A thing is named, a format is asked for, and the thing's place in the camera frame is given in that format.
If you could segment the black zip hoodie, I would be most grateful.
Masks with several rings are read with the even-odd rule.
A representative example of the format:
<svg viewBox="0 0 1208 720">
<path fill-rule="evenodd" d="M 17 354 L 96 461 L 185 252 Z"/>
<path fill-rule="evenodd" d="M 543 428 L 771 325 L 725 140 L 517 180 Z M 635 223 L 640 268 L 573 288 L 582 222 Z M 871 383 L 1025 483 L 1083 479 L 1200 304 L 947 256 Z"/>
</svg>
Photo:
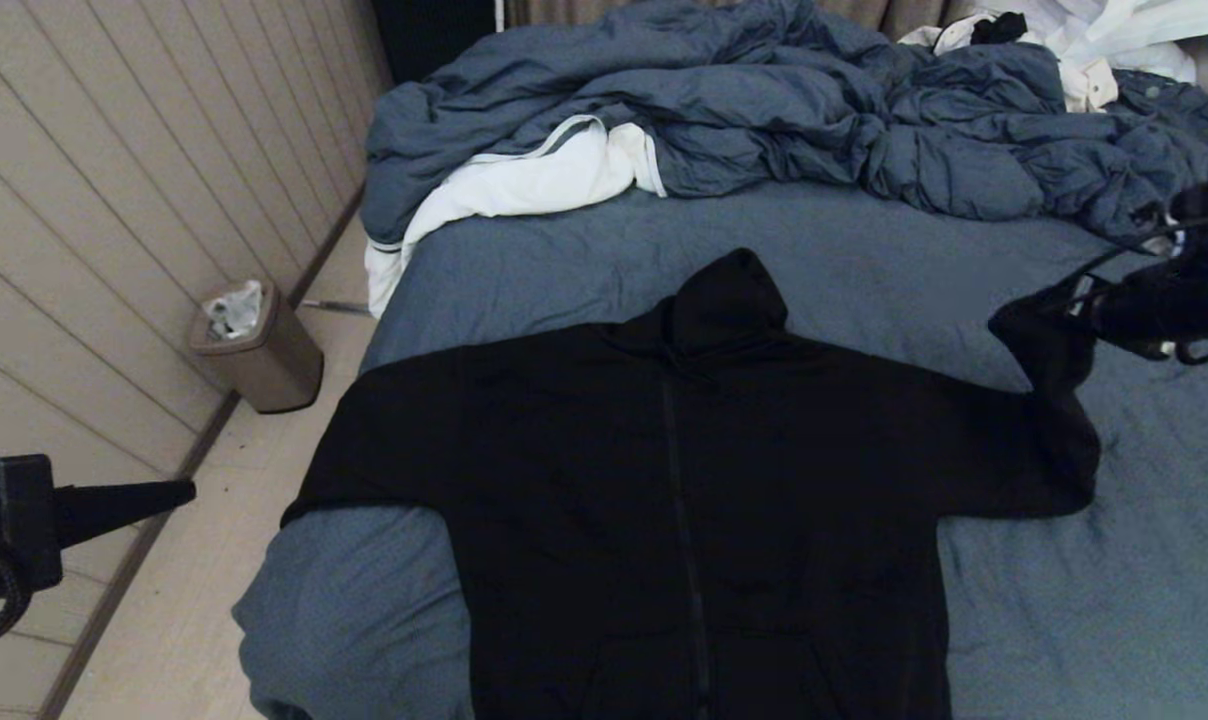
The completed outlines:
<svg viewBox="0 0 1208 720">
<path fill-rule="evenodd" d="M 943 518 L 1096 495 L 1096 342 L 1003 304 L 1028 391 L 788 333 L 747 249 L 627 323 L 362 374 L 283 526 L 447 524 L 477 720 L 951 720 Z"/>
</svg>

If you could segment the white clothes pile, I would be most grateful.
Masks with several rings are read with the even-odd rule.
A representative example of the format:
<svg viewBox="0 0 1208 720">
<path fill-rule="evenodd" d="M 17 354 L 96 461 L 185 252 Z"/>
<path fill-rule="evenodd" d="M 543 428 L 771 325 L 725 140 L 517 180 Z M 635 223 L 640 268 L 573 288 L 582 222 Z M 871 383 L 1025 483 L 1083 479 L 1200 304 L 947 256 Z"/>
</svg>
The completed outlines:
<svg viewBox="0 0 1208 720">
<path fill-rule="evenodd" d="M 1208 47 L 1208 0 L 959 0 L 941 27 L 914 28 L 900 42 L 947 53 L 976 22 L 1007 13 L 1023 17 L 1032 42 L 1076 68 L 1107 60 L 1113 69 L 1194 83 L 1197 64 L 1189 50 Z"/>
</svg>

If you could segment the blue denim garment with buttons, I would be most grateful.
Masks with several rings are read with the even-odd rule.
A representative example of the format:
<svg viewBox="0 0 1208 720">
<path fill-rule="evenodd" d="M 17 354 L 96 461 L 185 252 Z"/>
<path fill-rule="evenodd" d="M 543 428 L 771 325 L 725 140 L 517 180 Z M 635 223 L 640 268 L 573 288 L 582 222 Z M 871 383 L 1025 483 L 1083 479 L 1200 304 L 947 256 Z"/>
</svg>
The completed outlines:
<svg viewBox="0 0 1208 720">
<path fill-rule="evenodd" d="M 1116 70 L 1113 77 L 1123 110 L 1180 129 L 1208 146 L 1208 92 L 1202 87 L 1140 70 Z"/>
</svg>

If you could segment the cream garment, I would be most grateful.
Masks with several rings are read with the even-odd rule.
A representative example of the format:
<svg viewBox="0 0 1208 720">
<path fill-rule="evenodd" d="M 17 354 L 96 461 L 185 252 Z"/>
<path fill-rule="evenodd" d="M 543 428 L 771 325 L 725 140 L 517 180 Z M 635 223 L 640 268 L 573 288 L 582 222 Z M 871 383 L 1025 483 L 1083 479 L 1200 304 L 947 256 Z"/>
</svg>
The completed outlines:
<svg viewBox="0 0 1208 720">
<path fill-rule="evenodd" d="M 1058 76 L 1067 114 L 1098 114 L 1119 99 L 1119 83 L 1107 58 L 1059 59 Z"/>
</svg>

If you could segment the brown trash bin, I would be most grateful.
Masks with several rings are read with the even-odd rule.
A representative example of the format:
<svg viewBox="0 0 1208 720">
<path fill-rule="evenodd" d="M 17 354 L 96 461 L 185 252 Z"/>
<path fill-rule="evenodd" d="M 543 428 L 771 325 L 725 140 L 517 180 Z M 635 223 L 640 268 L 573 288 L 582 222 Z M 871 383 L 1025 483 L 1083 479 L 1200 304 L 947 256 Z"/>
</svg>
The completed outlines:
<svg viewBox="0 0 1208 720">
<path fill-rule="evenodd" d="M 233 284 L 202 297 L 211 300 Z M 202 307 L 188 329 L 188 350 L 260 414 L 292 413 L 310 406 L 323 387 L 325 356 L 272 281 L 265 284 L 265 310 L 252 333 L 239 339 L 207 337 Z"/>
</svg>

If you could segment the white plastic bin liner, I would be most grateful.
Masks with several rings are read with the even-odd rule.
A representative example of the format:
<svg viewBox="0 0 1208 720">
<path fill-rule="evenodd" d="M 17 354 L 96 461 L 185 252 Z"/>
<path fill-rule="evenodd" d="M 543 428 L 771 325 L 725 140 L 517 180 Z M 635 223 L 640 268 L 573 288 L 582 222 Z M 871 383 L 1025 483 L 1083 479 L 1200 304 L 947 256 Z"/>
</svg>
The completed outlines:
<svg viewBox="0 0 1208 720">
<path fill-rule="evenodd" d="M 201 304 L 207 318 L 207 337 L 239 339 L 252 333 L 265 310 L 265 284 L 240 281 Z"/>
</svg>

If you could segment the blue bed sheet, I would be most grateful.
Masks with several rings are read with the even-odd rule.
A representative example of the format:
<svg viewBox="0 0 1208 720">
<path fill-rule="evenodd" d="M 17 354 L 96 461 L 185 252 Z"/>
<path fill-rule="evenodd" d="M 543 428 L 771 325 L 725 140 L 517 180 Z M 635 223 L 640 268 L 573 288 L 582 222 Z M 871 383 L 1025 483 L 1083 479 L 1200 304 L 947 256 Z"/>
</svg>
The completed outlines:
<svg viewBox="0 0 1208 720">
<path fill-rule="evenodd" d="M 1108 249 L 1051 217 L 970 222 L 823 184 L 632 190 L 432 232 L 362 368 L 618 323 L 737 246 L 768 266 L 792 332 L 1006 388 L 1021 374 L 989 315 Z M 1104 346 L 1081 401 L 1104 443 L 1092 506 L 939 534 L 956 720 L 1208 720 L 1208 365 Z M 471 719 L 461 588 L 425 511 L 280 530 L 232 615 L 249 699 L 271 720 Z"/>
</svg>

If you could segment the small black garment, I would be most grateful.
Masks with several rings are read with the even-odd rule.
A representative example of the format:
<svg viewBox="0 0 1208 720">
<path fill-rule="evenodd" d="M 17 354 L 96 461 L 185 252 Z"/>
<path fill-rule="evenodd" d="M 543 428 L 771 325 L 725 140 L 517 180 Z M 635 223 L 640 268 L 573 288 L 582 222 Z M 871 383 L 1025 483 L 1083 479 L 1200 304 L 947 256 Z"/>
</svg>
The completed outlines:
<svg viewBox="0 0 1208 720">
<path fill-rule="evenodd" d="M 975 14 L 972 17 L 970 45 L 1001 45 L 1020 41 L 1029 31 L 1026 14 L 1005 12 L 1000 14 Z"/>
</svg>

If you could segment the beige curtain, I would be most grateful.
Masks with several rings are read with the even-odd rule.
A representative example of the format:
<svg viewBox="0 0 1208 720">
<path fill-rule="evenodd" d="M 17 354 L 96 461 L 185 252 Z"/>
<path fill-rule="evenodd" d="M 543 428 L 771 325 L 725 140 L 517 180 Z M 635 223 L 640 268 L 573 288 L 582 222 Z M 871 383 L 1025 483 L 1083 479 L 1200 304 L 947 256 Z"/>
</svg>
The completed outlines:
<svg viewBox="0 0 1208 720">
<path fill-rule="evenodd" d="M 490 0 L 499 31 L 513 27 L 582 27 L 599 21 L 618 6 L 649 0 Z M 805 0 L 824 12 L 841 14 L 859 27 L 898 40 L 910 29 L 942 27 L 976 8 L 980 0 Z"/>
</svg>

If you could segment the rumpled blue duvet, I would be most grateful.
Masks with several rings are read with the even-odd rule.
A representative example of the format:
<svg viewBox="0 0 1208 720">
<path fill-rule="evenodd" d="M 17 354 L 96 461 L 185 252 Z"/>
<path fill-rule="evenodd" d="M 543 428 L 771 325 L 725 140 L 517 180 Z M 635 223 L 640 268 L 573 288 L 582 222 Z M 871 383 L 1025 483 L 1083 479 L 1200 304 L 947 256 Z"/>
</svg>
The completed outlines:
<svg viewBox="0 0 1208 720">
<path fill-rule="evenodd" d="M 1119 101 L 1067 114 L 1046 47 L 934 56 L 805 0 L 651 0 L 482 37 L 381 95 L 362 223 L 400 240 L 464 161 L 532 150 L 576 115 L 640 126 L 678 197 L 842 184 L 949 217 L 1049 215 L 1129 238 L 1208 182 L 1208 146 L 1180 129 Z"/>
</svg>

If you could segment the black furniture piece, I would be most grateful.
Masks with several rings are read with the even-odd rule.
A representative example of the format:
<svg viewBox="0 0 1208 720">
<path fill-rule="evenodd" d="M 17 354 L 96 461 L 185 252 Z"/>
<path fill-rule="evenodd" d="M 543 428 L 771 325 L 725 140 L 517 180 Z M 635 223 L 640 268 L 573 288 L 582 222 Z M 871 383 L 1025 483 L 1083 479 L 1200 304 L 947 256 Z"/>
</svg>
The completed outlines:
<svg viewBox="0 0 1208 720">
<path fill-rule="evenodd" d="M 499 1 L 370 0 L 393 81 L 422 81 L 494 35 Z"/>
</svg>

